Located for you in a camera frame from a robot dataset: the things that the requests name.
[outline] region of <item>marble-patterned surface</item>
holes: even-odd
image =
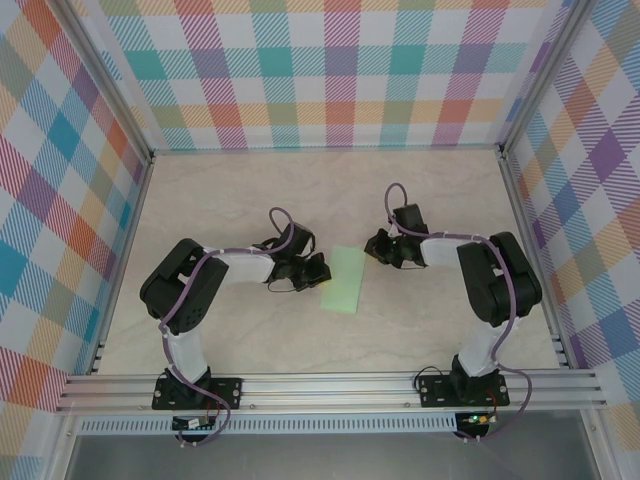
[[[516,231],[491,151],[159,157],[99,373],[159,373],[166,366],[157,323],[138,292],[181,238],[216,247],[260,242],[274,235],[267,212],[279,205],[316,234],[318,250],[362,247],[386,227],[383,194],[392,181],[407,187],[433,231]],[[400,202],[396,195],[392,201]],[[274,294],[265,285],[245,284],[219,293],[203,322],[212,370],[448,368],[479,322],[458,269],[398,271],[367,258],[355,315],[321,310],[320,288]],[[502,359],[522,368],[558,366],[539,307],[507,341]]]

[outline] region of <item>cable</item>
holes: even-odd
[[[418,389],[418,378],[420,378],[420,374],[422,372],[424,372],[425,370],[428,370],[430,368],[433,368],[433,369],[437,370],[440,375],[444,376],[444,373],[442,373],[442,370],[440,370],[438,367],[434,367],[433,365],[429,365],[428,367],[424,367],[422,370],[420,370],[418,373],[416,373],[415,377],[413,377],[413,389],[416,392],[420,393],[420,390]]]
[[[520,375],[521,377],[524,377],[524,379],[527,382],[527,394],[525,395],[524,401],[520,405],[520,408],[518,409],[516,414],[511,418],[511,420],[509,420],[509,422],[499,430],[489,433],[484,437],[485,439],[494,438],[498,436],[501,432],[506,430],[507,427],[513,425],[516,422],[516,420],[518,420],[521,417],[522,413],[525,411],[525,409],[529,405],[529,401],[531,400],[531,394],[533,393],[533,382],[531,381],[531,377],[529,377],[529,375],[527,375],[526,372],[519,370],[517,368],[506,367],[502,365],[497,359],[498,350],[500,349],[504,341],[507,339],[507,337],[511,333],[511,330],[513,330],[513,325],[515,324],[515,321],[516,321],[516,291],[513,285],[513,279],[511,278],[511,273],[509,272],[509,269],[507,268],[507,263],[504,261],[504,258],[502,258],[502,254],[500,253],[500,250],[498,249],[498,247],[496,247],[493,243],[491,243],[489,239],[481,235],[466,235],[466,234],[462,235],[458,233],[448,233],[448,232],[421,233],[421,232],[414,232],[404,228],[402,225],[398,223],[398,221],[393,216],[391,209],[389,208],[389,193],[395,187],[398,187],[402,191],[405,197],[405,205],[406,205],[407,203],[406,188],[404,188],[404,185],[402,185],[401,183],[394,182],[387,187],[387,191],[384,193],[384,208],[387,212],[387,217],[389,218],[389,221],[398,229],[399,232],[402,232],[405,235],[413,235],[415,237],[421,237],[421,238],[451,238],[454,240],[470,240],[470,241],[482,242],[487,246],[487,248],[489,248],[489,250],[491,250],[491,253],[493,253],[493,255],[496,257],[496,259],[498,260],[498,264],[500,265],[500,270],[502,270],[503,272],[504,279],[507,283],[507,290],[509,292],[509,320],[507,322],[507,327],[505,328],[504,332],[502,332],[502,335],[500,335],[500,337],[498,338],[498,341],[493,346],[493,349],[491,349],[491,360],[495,363],[495,365],[499,369],[504,370],[505,372],[515,373],[516,375]]]
[[[280,227],[276,223],[275,219],[273,218],[273,212],[274,211],[275,211],[275,209],[273,209],[273,208],[271,210],[269,210],[269,220],[271,220],[271,225],[273,225],[273,228],[276,229],[276,232],[278,232],[280,235],[282,235],[282,230],[280,229]]]
[[[219,397],[218,395],[215,395],[203,388],[198,387],[194,383],[190,382],[182,374],[182,372],[178,370],[178,368],[175,366],[173,355],[171,355],[171,350],[169,349],[169,327],[167,327],[167,324],[171,321],[171,319],[174,317],[176,312],[180,309],[180,307],[184,303],[184,300],[187,298],[187,294],[189,293],[189,290],[191,290],[191,287],[193,286],[193,282],[195,281],[195,278],[198,275],[198,272],[200,271],[204,263],[207,260],[209,260],[211,257],[215,257],[216,255],[220,255],[222,253],[248,253],[251,255],[271,255],[273,253],[279,252],[280,250],[286,248],[289,245],[289,243],[291,243],[291,240],[293,239],[293,230],[294,230],[293,218],[291,217],[289,212],[287,212],[284,208],[273,207],[271,210],[269,210],[269,218],[271,219],[272,223],[274,223],[273,212],[276,212],[276,211],[284,213],[285,216],[287,217],[287,220],[289,220],[289,226],[290,226],[289,235],[287,236],[287,239],[282,245],[279,245],[278,247],[271,248],[268,250],[257,250],[257,249],[251,249],[251,248],[227,248],[224,250],[212,250],[204,254],[200,258],[200,260],[198,260],[198,263],[196,263],[195,267],[193,268],[193,271],[191,272],[191,276],[189,276],[189,280],[187,281],[187,284],[183,288],[182,293],[178,297],[178,300],[176,301],[175,305],[171,307],[171,310],[169,310],[169,313],[167,313],[164,316],[164,318],[160,321],[160,324],[158,325],[158,329],[160,330],[160,333],[162,333],[162,349],[164,350],[165,357],[167,357],[167,361],[169,362],[169,370],[171,371],[171,373],[178,380],[180,380],[182,383],[184,383],[186,386],[188,386],[192,390],[195,390],[196,392],[218,402],[218,405],[221,405],[222,407],[224,407],[227,414],[222,425],[220,425],[220,427],[215,432],[211,433],[210,435],[208,435],[206,438],[204,438],[199,442],[187,442],[182,437],[182,431],[178,432],[178,439],[182,442],[180,445],[181,447],[184,447],[184,446],[197,447],[197,446],[212,442],[213,440],[218,438],[218,436],[220,436],[222,431],[225,428],[227,428],[227,425],[231,420],[231,407],[222,397]]]
[[[498,400],[496,400],[496,396],[491,390],[487,390],[487,395],[489,395],[493,400],[493,416],[498,420]]]

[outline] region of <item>black wire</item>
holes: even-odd
[[[424,367],[422,370],[420,370],[415,377],[413,377],[413,389],[420,393],[420,390],[418,389],[418,378],[420,378],[420,374],[422,372],[424,372],[425,370],[428,370],[430,368],[433,368],[434,370],[437,370],[438,373],[442,376],[444,376],[444,373],[442,373],[442,370],[440,370],[438,367],[434,367],[433,365],[429,365],[428,367]]]
[[[276,281],[274,280],[273,282],[267,283],[267,290],[269,290],[271,293],[291,293],[296,291],[295,288],[292,288],[291,290],[271,290],[271,284],[275,282]]]

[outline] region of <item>plaid wall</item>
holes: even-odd
[[[556,18],[554,18],[553,24],[551,25],[551,28],[547,32],[547,35],[544,38],[544,42],[542,42],[542,46],[540,47],[540,50],[538,50],[538,54],[536,55],[536,58],[531,64],[531,67],[527,72],[525,80],[524,82],[522,82],[520,90],[518,91],[518,96],[513,102],[513,105],[509,110],[509,115],[507,115],[507,119],[504,122],[502,129],[500,130],[500,134],[498,135],[498,140],[497,140],[498,143],[503,143],[505,141],[505,138],[509,133],[509,129],[513,125],[513,121],[515,120],[516,116],[520,112],[522,103],[524,102],[525,98],[527,98],[527,95],[529,95],[529,92],[531,91],[531,88],[533,87],[533,84],[535,83],[535,80],[538,77],[538,73],[540,72],[540,69],[549,58],[549,54],[551,53],[551,46],[553,45],[553,42],[556,40],[556,38],[560,34],[560,31],[564,27],[565,21],[567,20],[571,7],[574,3],[575,3],[575,0],[562,0],[562,5],[558,10]]]
[[[82,373],[142,162],[44,0],[0,3],[0,479]]]
[[[640,3],[601,0],[511,158],[573,351],[601,374],[619,460],[637,469],[639,91]]]
[[[190,150],[493,144],[561,2],[74,3],[153,144]]]

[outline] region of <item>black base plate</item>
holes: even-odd
[[[231,410],[240,408],[242,396],[241,378],[216,378],[209,372],[196,385],[211,392],[229,404]],[[217,405],[206,395],[184,385],[168,370],[158,377],[154,391],[152,410],[217,410]]]
[[[498,375],[499,386],[490,391],[496,397],[496,406],[506,407],[509,405],[509,392],[506,390],[504,376]],[[420,392],[420,405],[422,407],[493,407],[493,399],[486,392],[479,393],[469,402],[462,403],[456,395],[453,385],[449,380],[449,375],[420,375],[417,381]]]

